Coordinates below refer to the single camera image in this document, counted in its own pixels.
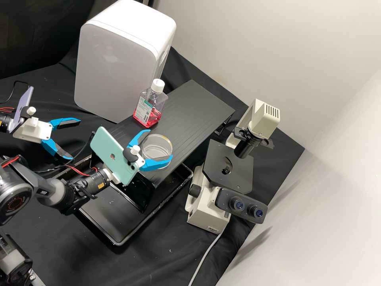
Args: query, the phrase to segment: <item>mint green smartphone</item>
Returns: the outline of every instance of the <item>mint green smartphone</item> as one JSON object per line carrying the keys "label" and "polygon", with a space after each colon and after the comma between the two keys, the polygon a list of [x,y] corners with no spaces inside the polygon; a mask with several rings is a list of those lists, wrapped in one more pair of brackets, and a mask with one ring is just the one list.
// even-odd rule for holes
{"label": "mint green smartphone", "polygon": [[124,148],[102,126],[96,131],[90,147],[123,185],[128,185],[139,171],[139,166],[127,161],[123,156]]}

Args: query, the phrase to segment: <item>flask label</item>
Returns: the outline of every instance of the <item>flask label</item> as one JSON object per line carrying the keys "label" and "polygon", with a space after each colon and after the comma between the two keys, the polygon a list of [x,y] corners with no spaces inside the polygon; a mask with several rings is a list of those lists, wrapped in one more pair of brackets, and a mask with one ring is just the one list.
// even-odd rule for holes
{"label": "flask label", "polygon": [[146,101],[143,97],[139,98],[138,106],[136,107],[135,117],[144,124],[147,124],[152,111],[152,104]]}

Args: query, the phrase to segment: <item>white wall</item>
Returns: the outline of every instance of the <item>white wall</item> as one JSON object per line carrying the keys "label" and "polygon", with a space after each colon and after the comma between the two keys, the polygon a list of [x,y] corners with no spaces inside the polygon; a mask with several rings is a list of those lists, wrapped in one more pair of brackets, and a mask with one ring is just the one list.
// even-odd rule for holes
{"label": "white wall", "polygon": [[305,151],[218,286],[381,284],[381,71]]}
{"label": "white wall", "polygon": [[155,2],[180,54],[245,103],[280,108],[280,128],[306,147],[380,67],[377,0]]}

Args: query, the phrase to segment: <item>microscope stage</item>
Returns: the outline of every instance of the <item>microscope stage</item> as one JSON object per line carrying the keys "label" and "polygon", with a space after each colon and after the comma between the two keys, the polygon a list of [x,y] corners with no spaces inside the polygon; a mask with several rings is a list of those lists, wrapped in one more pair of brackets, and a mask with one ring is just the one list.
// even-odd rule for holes
{"label": "microscope stage", "polygon": [[238,158],[234,149],[211,139],[202,171],[214,185],[247,194],[253,189],[253,166],[253,157]]}

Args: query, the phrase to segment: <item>white box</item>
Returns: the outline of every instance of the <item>white box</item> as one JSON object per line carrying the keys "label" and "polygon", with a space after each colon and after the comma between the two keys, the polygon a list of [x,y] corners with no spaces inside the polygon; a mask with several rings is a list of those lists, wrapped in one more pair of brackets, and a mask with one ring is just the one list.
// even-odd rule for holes
{"label": "white box", "polygon": [[139,94],[160,78],[175,21],[134,0],[119,0],[81,27],[75,103],[113,122],[133,114]]}

